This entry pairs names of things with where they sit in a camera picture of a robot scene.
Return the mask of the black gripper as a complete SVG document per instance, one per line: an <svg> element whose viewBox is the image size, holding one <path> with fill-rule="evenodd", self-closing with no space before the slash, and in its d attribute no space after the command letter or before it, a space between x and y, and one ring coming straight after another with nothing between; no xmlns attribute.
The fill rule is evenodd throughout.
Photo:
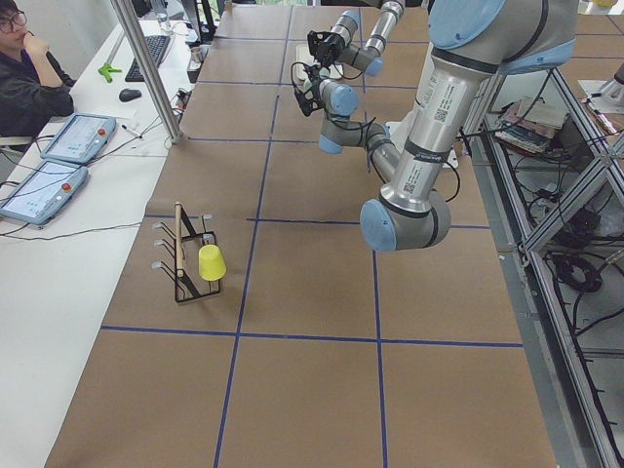
<svg viewBox="0 0 624 468"><path fill-rule="evenodd" d="M324 40L315 55L312 55L321 66L331 66L341 54L341 36L335 32L323 31Z"/></svg>
<svg viewBox="0 0 624 468"><path fill-rule="evenodd" d="M306 93L306 96L315 100L313 112L320 109L334 111L332 94L336 90L336 82L332 79L323 79L322 71L323 67L319 63L309 66L309 81L313 82L313 88Z"/></svg>

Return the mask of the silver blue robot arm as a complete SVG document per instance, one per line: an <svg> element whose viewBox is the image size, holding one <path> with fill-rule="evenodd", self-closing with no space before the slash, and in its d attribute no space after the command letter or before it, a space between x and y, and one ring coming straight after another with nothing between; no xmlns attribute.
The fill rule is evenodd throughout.
<svg viewBox="0 0 624 468"><path fill-rule="evenodd" d="M338 154L362 147L383 177L374 199L361 208L360 226L378 252L428 248L450 226L449 207L435 189L481 84L493 75L550 70L573 52L577 8L574 1L436 1L429 10L432 64L421 76L420 98L404 120L405 136L395 144L385 127L358 123L352 114L358 95L346 84L322 75L343 63L368 75L381 70L382 54L404 14L402 1L382 1L380 15L363 47L354 43L359 16L343 13L334 26L310 32L313 63L308 85L296 93L304 114L322 110L320 148Z"/></svg>
<svg viewBox="0 0 624 468"><path fill-rule="evenodd" d="M382 55L388 40L403 17L405 1L366 1L380 13L363 46L356 41L361 17L355 10L345 10L329 31L310 30L308 51L321 68L330 69L337 63L346 64L365 75L376 76L383 66Z"/></svg>

